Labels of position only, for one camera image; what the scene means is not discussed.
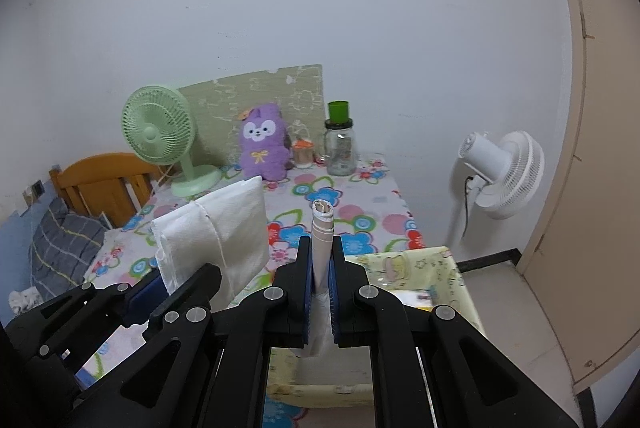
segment fan base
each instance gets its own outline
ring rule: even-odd
[[[176,197],[190,197],[202,193],[215,186],[222,174],[215,166],[203,164],[193,167],[192,179],[186,179],[184,175],[176,177],[171,183],[171,191]]]

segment green cap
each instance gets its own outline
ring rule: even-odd
[[[328,107],[332,124],[344,124],[349,120],[349,101],[331,101]]]

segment green fan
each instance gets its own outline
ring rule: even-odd
[[[156,85],[136,90],[122,109],[122,133],[142,160],[157,165],[180,162],[182,175],[172,182],[176,197],[196,195],[220,180],[216,167],[191,162],[196,124],[187,99],[177,90]]]

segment floral tablecloth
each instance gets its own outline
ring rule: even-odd
[[[222,170],[221,182],[211,191],[243,178],[238,166]],[[330,176],[321,165],[306,170],[292,169],[280,182],[264,182],[270,259],[232,305],[241,297],[270,285],[275,270],[295,260],[300,237],[310,235],[310,205],[315,199],[334,205],[335,234],[342,238],[346,256],[424,247],[422,235],[381,155],[361,156],[356,172],[350,177]],[[157,246],[150,230],[151,220],[186,202],[174,197],[168,185],[158,190],[121,230],[106,234],[102,249],[85,274],[85,281],[98,288],[121,282],[136,284],[156,266]],[[85,364],[84,371],[99,379],[143,345],[145,328],[119,328]],[[270,402],[265,416],[268,411],[279,411],[278,404]],[[302,413],[282,418],[286,423],[289,419],[290,424],[274,424],[265,417],[265,426],[295,426],[295,417],[299,415]]]

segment black cable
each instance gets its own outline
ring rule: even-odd
[[[465,230],[462,232],[461,238],[464,238],[466,233],[466,228],[469,227],[469,202],[468,202],[469,191],[468,189],[466,189],[466,185],[468,184],[469,181],[472,181],[473,179],[474,179],[473,177],[467,177],[465,179]]]

